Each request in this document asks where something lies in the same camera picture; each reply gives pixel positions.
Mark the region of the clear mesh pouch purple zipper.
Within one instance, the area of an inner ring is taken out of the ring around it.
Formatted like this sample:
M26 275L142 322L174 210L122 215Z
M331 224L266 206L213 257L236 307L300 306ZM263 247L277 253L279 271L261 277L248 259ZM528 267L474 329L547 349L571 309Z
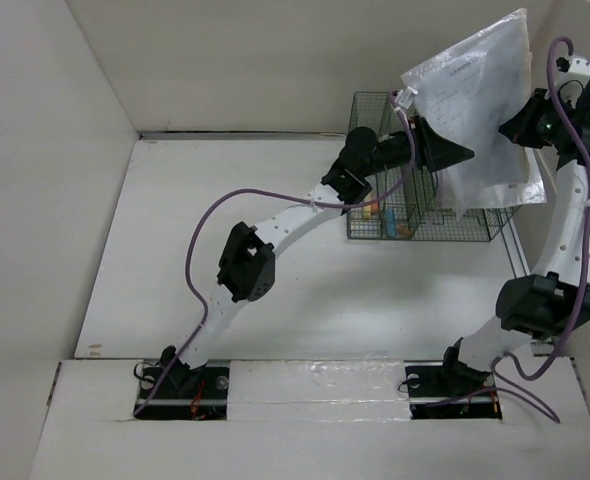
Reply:
M535 150L524 149L521 154L521 163L527 173L527 180L522 183L499 184L484 188L480 193L475 194L472 200L464 202L464 210L505 209L525 204L545 203L546 191L537 160L538 155ZM445 172L437 173L436 183L437 206L456 211L457 200L453 188L448 184Z

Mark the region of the clear mesh pouch beige zipper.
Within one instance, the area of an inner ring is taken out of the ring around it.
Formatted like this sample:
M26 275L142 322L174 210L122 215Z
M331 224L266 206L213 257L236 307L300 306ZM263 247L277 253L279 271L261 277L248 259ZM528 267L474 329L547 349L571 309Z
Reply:
M412 103L441 137L474 156L439 176L441 207L462 216L470 209L514 204L509 188L528 180L522 147L499 128L531 93L527 11L520 8L406 71Z

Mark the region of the blue correction tape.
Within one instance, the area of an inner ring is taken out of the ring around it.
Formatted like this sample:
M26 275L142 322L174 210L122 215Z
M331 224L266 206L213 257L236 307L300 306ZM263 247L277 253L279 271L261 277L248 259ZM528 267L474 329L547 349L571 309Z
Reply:
M389 239L394 239L397 235L396 231L396 217L395 212L391 208L387 208L384 212L384 225L386 230L386 236Z

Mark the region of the orange correction tape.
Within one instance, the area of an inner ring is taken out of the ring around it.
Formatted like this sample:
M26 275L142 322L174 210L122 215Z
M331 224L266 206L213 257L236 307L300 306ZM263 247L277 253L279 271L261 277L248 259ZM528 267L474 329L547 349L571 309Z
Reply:
M411 238L413 236L413 232L404 226L398 226L396 231L401 237L404 238Z

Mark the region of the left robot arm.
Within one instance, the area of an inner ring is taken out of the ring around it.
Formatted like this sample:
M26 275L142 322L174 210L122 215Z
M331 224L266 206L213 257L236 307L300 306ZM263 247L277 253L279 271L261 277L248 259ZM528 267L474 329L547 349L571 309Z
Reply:
M210 296L187 284L203 314L179 348L163 351L159 381L176 396L191 394L221 334L242 308L274 285L279 256L320 225L371 204L369 177L397 167L434 173L473 156L471 149L438 135L421 116L386 139L369 127L351 130L329 171L306 197L289 197L290 207L263 222L232 227Z

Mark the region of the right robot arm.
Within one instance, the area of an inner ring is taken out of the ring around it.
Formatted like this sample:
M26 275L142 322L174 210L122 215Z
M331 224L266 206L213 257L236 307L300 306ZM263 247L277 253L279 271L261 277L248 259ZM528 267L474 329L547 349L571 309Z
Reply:
M499 360L533 340L555 340L555 359L590 321L590 62L560 57L547 81L499 129L515 144L558 155L547 239L531 274L504 284L494 317L446 350L437 381L451 394L481 388Z

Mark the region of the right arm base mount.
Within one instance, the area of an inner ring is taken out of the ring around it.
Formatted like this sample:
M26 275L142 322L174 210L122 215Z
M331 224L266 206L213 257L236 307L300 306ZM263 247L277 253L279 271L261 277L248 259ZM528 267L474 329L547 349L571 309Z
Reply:
M412 420L501 420L493 377L449 371L439 361L405 361L398 392L408 396Z

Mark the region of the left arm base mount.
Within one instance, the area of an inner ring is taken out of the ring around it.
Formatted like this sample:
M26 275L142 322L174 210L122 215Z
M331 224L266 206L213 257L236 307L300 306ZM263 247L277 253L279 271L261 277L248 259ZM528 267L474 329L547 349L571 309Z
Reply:
M138 390L133 416L147 421L219 421L227 417L230 365L216 363L205 365L191 372L179 386L178 365L163 379L158 390L152 394L161 377L163 367L159 364L139 362L133 370L138 380Z

